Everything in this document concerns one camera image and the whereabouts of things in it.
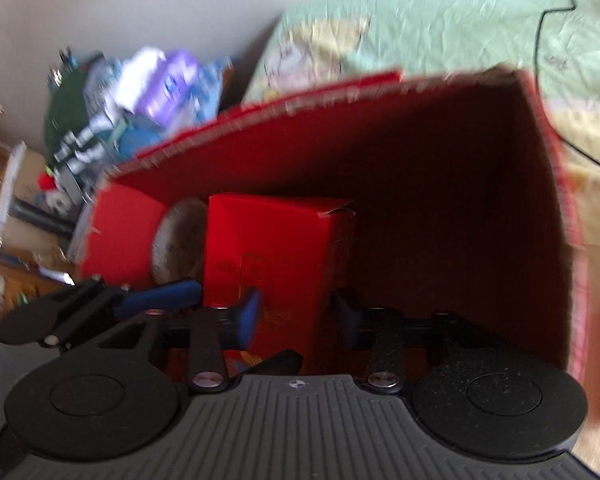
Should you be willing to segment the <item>clear packing tape roll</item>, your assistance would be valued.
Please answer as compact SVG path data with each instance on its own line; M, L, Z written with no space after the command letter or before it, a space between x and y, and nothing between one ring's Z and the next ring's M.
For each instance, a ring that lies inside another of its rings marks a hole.
M151 271L158 284L201 274L207 205L188 198L173 205L162 218L151 243Z

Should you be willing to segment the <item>small red gift box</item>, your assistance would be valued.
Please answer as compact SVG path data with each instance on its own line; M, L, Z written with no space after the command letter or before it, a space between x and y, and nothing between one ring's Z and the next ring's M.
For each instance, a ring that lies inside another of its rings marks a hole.
M340 319L329 300L346 284L354 222L345 198L210 197L204 304L236 307L253 290L260 294L250 343L227 353L232 370L291 349L302 355L302 373L334 371Z

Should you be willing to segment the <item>large red cardboard box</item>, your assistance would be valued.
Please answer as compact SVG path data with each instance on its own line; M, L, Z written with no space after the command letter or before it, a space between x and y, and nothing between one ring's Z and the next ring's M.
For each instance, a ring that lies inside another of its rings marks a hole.
M181 200L341 198L347 283L412 312L457 310L582 379L588 271L557 134L532 76L380 73L238 106L107 170L79 266L146 287Z

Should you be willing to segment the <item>blue glasses case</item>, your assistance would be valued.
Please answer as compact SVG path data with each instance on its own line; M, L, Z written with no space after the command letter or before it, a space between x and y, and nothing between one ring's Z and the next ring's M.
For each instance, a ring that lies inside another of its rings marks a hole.
M138 153L162 142L160 131L144 128L129 122L117 140L117 150L122 160L135 158Z

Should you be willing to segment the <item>green striped clothing pile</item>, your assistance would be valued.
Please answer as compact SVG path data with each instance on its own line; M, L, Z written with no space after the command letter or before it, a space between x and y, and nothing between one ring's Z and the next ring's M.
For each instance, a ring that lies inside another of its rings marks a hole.
M50 81L44 119L47 167L57 183L85 190L120 159L117 147L125 129L123 110L114 102L122 75L118 58L100 52L78 62L67 58Z

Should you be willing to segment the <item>purple tissue pack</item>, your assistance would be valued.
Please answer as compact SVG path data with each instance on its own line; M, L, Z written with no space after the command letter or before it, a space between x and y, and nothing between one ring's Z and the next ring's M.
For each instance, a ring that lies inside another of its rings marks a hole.
M143 47L123 64L114 102L122 110L166 127L199 71L199 62L187 50Z

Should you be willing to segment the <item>blue checkered cloth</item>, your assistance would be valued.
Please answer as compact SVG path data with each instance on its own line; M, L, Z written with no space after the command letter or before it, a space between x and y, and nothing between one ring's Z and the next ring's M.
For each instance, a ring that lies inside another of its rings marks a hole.
M201 66L182 108L184 125L198 126L215 120L233 72L233 61L228 56Z

